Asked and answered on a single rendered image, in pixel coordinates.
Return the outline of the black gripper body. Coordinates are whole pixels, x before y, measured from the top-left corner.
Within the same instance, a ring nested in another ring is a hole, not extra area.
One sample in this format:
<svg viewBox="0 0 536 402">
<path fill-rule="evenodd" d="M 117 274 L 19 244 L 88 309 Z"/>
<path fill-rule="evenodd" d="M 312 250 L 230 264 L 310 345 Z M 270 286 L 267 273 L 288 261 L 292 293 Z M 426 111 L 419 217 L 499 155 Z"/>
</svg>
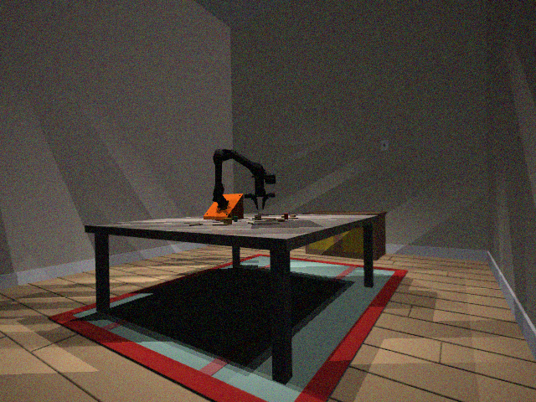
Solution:
<svg viewBox="0 0 536 402">
<path fill-rule="evenodd" d="M 259 194 L 259 195 L 257 195 L 257 194 Z M 263 195 L 261 195 L 261 194 L 263 194 Z M 264 184 L 255 184 L 255 194 L 246 193 L 245 198 L 256 198 L 256 197 L 274 198 L 275 194 L 274 193 L 265 194 L 265 192 L 264 192 Z"/>
</svg>

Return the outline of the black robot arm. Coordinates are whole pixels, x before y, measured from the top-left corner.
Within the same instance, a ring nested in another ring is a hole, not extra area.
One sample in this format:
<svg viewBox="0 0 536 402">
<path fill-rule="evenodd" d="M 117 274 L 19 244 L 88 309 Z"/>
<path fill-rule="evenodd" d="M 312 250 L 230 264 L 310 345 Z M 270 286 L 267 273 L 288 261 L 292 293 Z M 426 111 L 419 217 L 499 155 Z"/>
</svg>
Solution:
<svg viewBox="0 0 536 402">
<path fill-rule="evenodd" d="M 215 165 L 215 186 L 213 192 L 213 201 L 217 202 L 219 208 L 224 208 L 229 202 L 222 195 L 224 194 L 224 184 L 222 184 L 222 162 L 229 159 L 234 159 L 246 168 L 248 168 L 255 178 L 255 184 L 276 184 L 276 176 L 274 173 L 267 173 L 266 170 L 257 162 L 252 162 L 246 157 L 239 154 L 236 150 L 232 149 L 217 149 L 214 153 L 213 160 Z"/>
</svg>

